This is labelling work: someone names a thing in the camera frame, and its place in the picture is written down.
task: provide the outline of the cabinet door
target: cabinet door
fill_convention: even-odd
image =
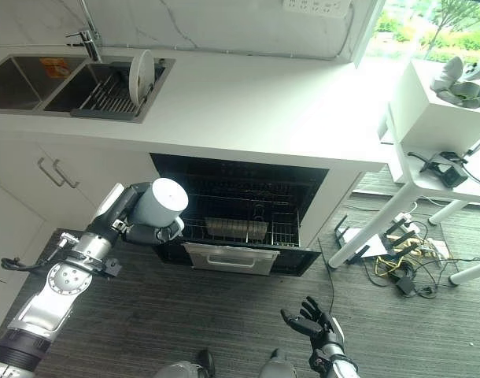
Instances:
[[[66,183],[57,186],[43,170],[61,182],[53,161],[37,143],[0,140],[0,185],[56,227],[83,230],[93,204]]]
[[[71,181],[79,182],[81,191],[95,206],[116,183],[154,181],[159,177],[146,152],[97,148],[67,144],[39,144],[58,163]]]
[[[53,225],[0,187],[0,325],[28,276],[2,269],[1,258],[35,264],[53,231]]]
[[[19,257],[24,264],[35,263],[24,257],[43,223],[39,215],[0,187],[0,280],[7,282],[13,274],[1,267],[1,258]]]

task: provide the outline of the white plate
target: white plate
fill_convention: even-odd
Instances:
[[[134,104],[140,106],[151,84],[154,85],[154,57],[149,50],[144,50],[131,61],[128,88]]]

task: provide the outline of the robotic arm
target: robotic arm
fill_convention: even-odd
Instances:
[[[345,337],[334,317],[320,310],[312,297],[302,302],[299,315],[282,309],[283,320],[293,330],[310,337],[313,353],[308,363],[322,378],[359,378],[357,365],[345,355]]]
[[[184,228],[176,217],[166,227],[132,224],[131,216],[151,183],[137,183],[124,188],[117,184],[99,206],[80,239],[61,234],[57,249],[44,263],[25,267],[18,261],[3,261],[8,269],[28,271],[44,266],[69,245],[66,259],[47,274],[44,288],[30,298],[8,325],[0,339],[0,378],[32,378],[51,343],[70,317],[73,302],[89,286],[92,275],[117,276],[118,260],[107,258],[119,236],[129,243],[160,245],[174,239]]]

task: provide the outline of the electrical outlet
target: electrical outlet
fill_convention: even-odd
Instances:
[[[290,12],[343,18],[352,0],[284,0],[283,8]]]
[[[413,221],[411,214],[409,214],[409,213],[399,213],[394,217],[394,222],[397,223],[401,219],[404,219],[405,223]],[[404,224],[402,224],[401,229],[404,232],[414,231],[415,235],[418,235],[420,233],[420,228],[414,223],[411,223],[409,226],[405,226]]]

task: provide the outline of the dishwasher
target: dishwasher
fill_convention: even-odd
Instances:
[[[151,154],[189,205],[182,236],[155,247],[162,261],[195,269],[300,276],[320,252],[300,247],[301,218],[327,170]]]

